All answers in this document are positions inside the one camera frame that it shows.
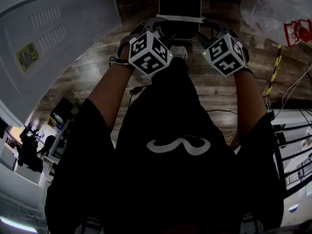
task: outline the ceiling light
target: ceiling light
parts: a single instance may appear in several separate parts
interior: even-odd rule
[[[295,210],[297,210],[298,206],[299,206],[298,204],[293,205],[293,206],[289,207],[288,211],[293,213]]]
[[[3,216],[0,216],[0,220],[3,223],[5,223],[7,225],[10,225],[12,227],[15,227],[17,229],[24,230],[24,231],[31,232],[31,233],[37,233],[35,228],[30,227],[30,226],[26,226],[26,225],[22,225],[22,224],[19,224],[19,223],[16,223],[16,222],[13,222],[12,220],[7,219],[7,218],[5,218]]]

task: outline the vent grille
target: vent grille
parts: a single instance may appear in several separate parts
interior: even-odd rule
[[[53,7],[41,10],[30,16],[34,30],[52,21],[55,21],[59,18],[60,18],[60,13],[59,13],[58,6],[53,6]]]
[[[64,41],[67,38],[66,31],[64,26],[60,26],[55,28],[54,30],[51,30],[44,36],[37,39],[37,42],[39,43],[42,53],[45,54],[49,50],[53,49],[56,45],[58,45],[60,42]]]

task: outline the white band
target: white band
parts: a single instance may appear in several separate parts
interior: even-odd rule
[[[189,22],[198,22],[202,23],[205,18],[193,18],[193,17],[185,17],[185,16],[170,16],[170,15],[156,15],[158,18],[165,18],[169,21],[189,21]]]

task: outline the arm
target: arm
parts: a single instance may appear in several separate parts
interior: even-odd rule
[[[129,44],[123,47],[120,59],[128,60],[129,48]],[[123,93],[133,71],[131,66],[113,64],[89,95],[89,100],[100,111],[110,132],[114,127]]]
[[[261,93],[253,75],[248,71],[234,73],[237,89],[238,132],[247,136],[266,114]]]

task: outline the white mustache logo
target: white mustache logo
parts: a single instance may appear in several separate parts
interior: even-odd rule
[[[179,144],[182,143],[184,145],[184,148],[186,149],[186,151],[190,155],[197,156],[197,155],[201,155],[201,154],[205,153],[211,147],[211,144],[208,140],[206,140],[204,138],[199,138],[199,139],[201,139],[205,142],[204,145],[201,147],[192,146],[186,139],[184,139],[182,137],[178,138],[175,141],[173,141],[172,143],[170,143],[168,145],[164,145],[164,146],[155,146],[154,143],[156,142],[156,140],[152,140],[152,141],[147,143],[146,147],[150,151],[152,151],[153,153],[161,154],[161,153],[166,153],[166,152],[170,152],[170,151],[174,150],[175,148],[178,147]]]

